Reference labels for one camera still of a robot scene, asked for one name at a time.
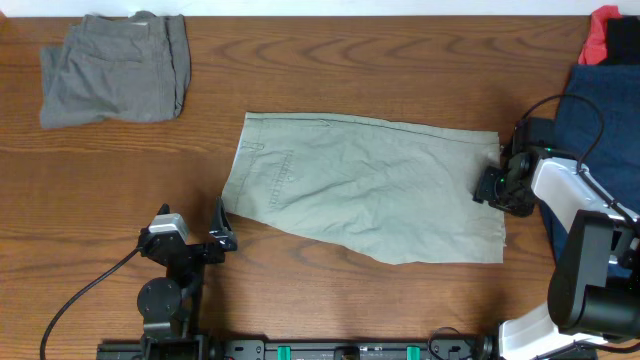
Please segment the khaki beige shorts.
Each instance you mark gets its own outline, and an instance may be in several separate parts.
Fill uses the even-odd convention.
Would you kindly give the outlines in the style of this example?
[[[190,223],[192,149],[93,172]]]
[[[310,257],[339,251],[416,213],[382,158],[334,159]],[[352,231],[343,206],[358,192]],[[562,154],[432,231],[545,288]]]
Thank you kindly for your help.
[[[501,263],[503,214],[473,199],[499,137],[331,113],[249,113],[229,212],[377,261]]]

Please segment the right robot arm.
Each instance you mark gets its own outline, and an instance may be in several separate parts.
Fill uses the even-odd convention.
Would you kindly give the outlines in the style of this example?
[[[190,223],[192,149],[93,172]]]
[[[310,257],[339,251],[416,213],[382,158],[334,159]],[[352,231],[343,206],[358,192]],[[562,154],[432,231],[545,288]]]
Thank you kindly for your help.
[[[479,340],[477,359],[588,359],[639,349],[639,217],[581,161],[527,146],[482,171],[474,199],[526,217],[546,204],[568,233],[544,304]]]

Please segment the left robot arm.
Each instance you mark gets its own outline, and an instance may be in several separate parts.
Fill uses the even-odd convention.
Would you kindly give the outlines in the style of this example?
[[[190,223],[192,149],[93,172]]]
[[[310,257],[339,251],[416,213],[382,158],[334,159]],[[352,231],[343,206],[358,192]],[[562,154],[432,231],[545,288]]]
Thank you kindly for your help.
[[[198,325],[204,270],[224,262],[225,255],[238,248],[220,197],[208,230],[210,240],[189,245],[188,235],[183,217],[172,213],[166,204],[140,232],[141,256],[166,268],[166,274],[147,282],[137,297],[143,317],[143,359],[207,359],[215,355]]]

